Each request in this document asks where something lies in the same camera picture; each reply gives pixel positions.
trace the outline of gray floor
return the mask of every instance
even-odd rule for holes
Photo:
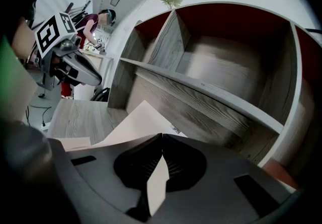
[[[30,71],[29,74],[33,77],[34,80],[39,80],[42,77],[42,73]],[[60,101],[60,85],[56,86],[52,91],[46,90],[45,97],[39,98],[38,95],[44,93],[44,88],[38,87],[34,97],[32,98],[29,104],[29,123],[32,127],[35,127],[40,130],[42,124],[42,114],[46,109],[34,108],[37,107],[51,107],[44,114],[44,122],[50,122],[52,115]]]

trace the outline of person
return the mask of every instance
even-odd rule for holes
[[[95,48],[99,51],[103,51],[104,48],[100,43],[98,43],[94,37],[93,33],[97,28],[98,24],[113,24],[116,19],[116,13],[112,9],[101,10],[98,14],[90,14],[84,17],[79,23],[76,24],[75,28],[78,31],[78,36],[82,38],[79,48],[83,48],[85,40],[88,39]],[[69,83],[61,83],[61,97],[65,99],[73,99],[71,95],[72,88]]]

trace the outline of red pants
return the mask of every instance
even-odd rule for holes
[[[79,44],[79,48],[82,49],[85,43],[85,36],[81,34],[77,34],[77,36],[80,36],[80,38],[82,38],[81,43]],[[61,92],[60,92],[61,95],[63,96],[71,95],[72,88],[70,87],[70,84],[61,83],[60,86],[61,86]]]

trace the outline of glove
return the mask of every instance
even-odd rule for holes
[[[104,48],[103,48],[103,46],[99,43],[99,44],[97,44],[96,46],[95,46],[95,48],[99,51],[99,52],[104,52]]]

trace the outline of black hair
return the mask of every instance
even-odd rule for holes
[[[105,14],[105,13],[107,13],[107,11],[110,11],[111,12],[111,14],[112,14],[112,20],[114,20],[115,18],[116,18],[116,13],[115,13],[115,11],[113,10],[113,9],[103,9],[103,10],[101,10],[100,12],[99,12],[99,14]]]

